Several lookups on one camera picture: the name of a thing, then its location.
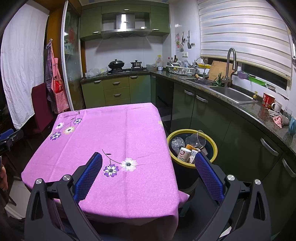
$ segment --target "window blind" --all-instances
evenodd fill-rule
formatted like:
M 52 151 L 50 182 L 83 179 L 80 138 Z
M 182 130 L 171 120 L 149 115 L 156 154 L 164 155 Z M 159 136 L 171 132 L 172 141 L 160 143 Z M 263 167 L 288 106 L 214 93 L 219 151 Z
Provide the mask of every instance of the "window blind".
M 291 45 L 287 27 L 265 0 L 198 0 L 201 56 L 227 58 L 291 79 Z

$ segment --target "cooking pot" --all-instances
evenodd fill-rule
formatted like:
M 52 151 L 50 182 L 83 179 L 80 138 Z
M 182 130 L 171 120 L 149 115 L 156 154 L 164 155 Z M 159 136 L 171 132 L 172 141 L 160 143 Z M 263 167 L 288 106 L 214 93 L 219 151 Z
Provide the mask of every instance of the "cooking pot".
M 133 68 L 135 68 L 135 67 L 141 67 L 141 63 L 142 62 L 138 62 L 137 60 L 135 60 L 135 62 L 131 62 Z
M 121 69 L 124 66 L 124 62 L 121 60 L 114 60 L 108 64 L 110 69 Z

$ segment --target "green plant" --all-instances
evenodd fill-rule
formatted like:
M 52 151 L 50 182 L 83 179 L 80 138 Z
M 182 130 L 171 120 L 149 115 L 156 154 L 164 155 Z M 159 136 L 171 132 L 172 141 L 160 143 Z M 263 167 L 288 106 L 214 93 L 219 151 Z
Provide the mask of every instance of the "green plant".
M 221 77 L 222 73 L 218 74 L 218 77 L 214 79 L 212 85 L 213 86 L 222 86 L 223 83 L 222 83 L 222 80 L 224 79 L 224 76 Z

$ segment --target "metal screw cap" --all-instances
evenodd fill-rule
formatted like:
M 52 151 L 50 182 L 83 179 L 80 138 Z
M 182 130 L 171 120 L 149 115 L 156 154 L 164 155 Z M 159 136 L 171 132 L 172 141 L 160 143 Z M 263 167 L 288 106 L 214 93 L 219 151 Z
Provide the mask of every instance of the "metal screw cap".
M 234 177 L 234 175 L 228 175 L 227 176 L 227 179 L 229 180 L 229 181 L 234 181 L 234 179 L 235 179 L 235 177 Z
M 261 184 L 261 181 L 260 181 L 259 179 L 256 179 L 256 180 L 255 180 L 255 183 L 256 183 L 257 185 L 260 185 L 260 184 Z
M 69 181 L 70 178 L 71 178 L 70 175 L 65 175 L 65 176 L 63 176 L 63 180 L 64 180 L 64 181 Z
M 35 183 L 36 183 L 36 184 L 40 184 L 40 183 L 42 183 L 42 179 L 41 179 L 41 178 L 38 178 L 38 179 L 36 180 Z

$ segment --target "person's hand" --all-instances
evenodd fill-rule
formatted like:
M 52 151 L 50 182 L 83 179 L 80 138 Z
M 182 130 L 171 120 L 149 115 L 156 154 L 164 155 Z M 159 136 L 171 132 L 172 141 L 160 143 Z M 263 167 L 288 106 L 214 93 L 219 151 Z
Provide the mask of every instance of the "person's hand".
M 5 167 L 2 165 L 1 170 L 0 170 L 0 188 L 3 191 L 6 191 L 8 189 L 8 182 L 7 182 L 7 175 L 6 175 L 6 170 Z

